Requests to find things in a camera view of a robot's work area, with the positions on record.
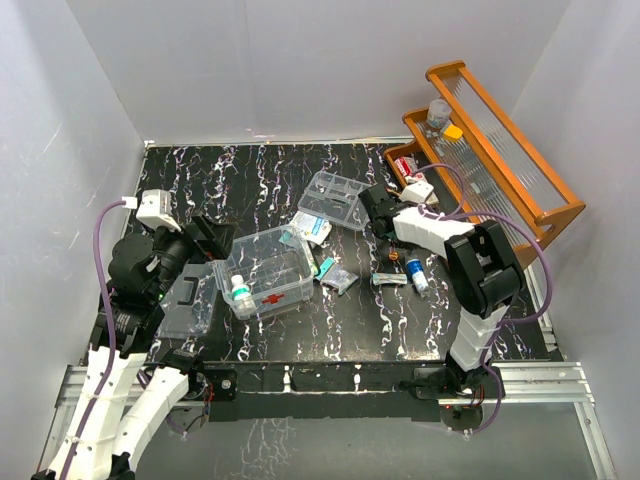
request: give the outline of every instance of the yellow object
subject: yellow object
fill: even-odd
[[[442,133],[442,136],[445,140],[449,140],[450,142],[457,142],[462,137],[462,130],[460,130],[455,125],[449,125],[447,129]]]

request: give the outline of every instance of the red cross symbol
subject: red cross symbol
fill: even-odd
[[[284,293],[281,293],[280,295],[276,295],[275,293],[272,293],[267,298],[265,298],[262,301],[262,303],[270,303],[271,305],[274,305],[278,303],[282,297],[284,297]]]

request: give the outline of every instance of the transparent storage box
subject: transparent storage box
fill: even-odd
[[[326,218],[334,225],[362,231],[369,222],[358,194],[370,187],[366,183],[317,172],[298,202],[298,210]]]
[[[160,302],[164,319],[158,328],[158,337],[205,335],[211,326],[217,294],[213,263],[185,265],[182,275]]]
[[[313,272],[309,245],[298,229],[284,225],[237,238],[226,260],[213,262],[222,298],[239,320],[259,314],[276,314],[282,307],[313,296]],[[242,275],[251,290],[256,310],[247,314],[243,301],[231,296],[231,277]]]

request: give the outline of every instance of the black marble tabletop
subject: black marble tabletop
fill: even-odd
[[[218,221],[234,221],[237,236],[288,223],[305,187],[319,170],[365,183],[396,187],[383,144],[157,147],[147,151],[139,190],[172,194],[172,214],[188,221],[201,210]],[[443,210],[452,200],[430,179]],[[141,231],[130,222],[128,232]],[[373,272],[403,272],[388,260],[388,246],[371,233],[334,226],[314,249],[320,261],[333,257],[359,280],[343,295],[314,285],[310,302],[268,318],[237,320],[218,295],[211,327],[199,338],[157,339],[151,356],[170,346],[200,351],[207,361],[387,362],[442,360],[457,328],[460,306],[442,261],[419,250],[430,285],[426,298],[406,286],[373,286]],[[528,292],[508,315],[532,311]],[[508,360],[548,359],[538,324],[505,326],[494,354]]]

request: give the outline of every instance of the white cap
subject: white cap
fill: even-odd
[[[233,277],[231,277],[231,285],[233,285],[234,287],[237,287],[238,285],[242,285],[244,284],[244,279],[242,278],[242,275],[234,275]]]

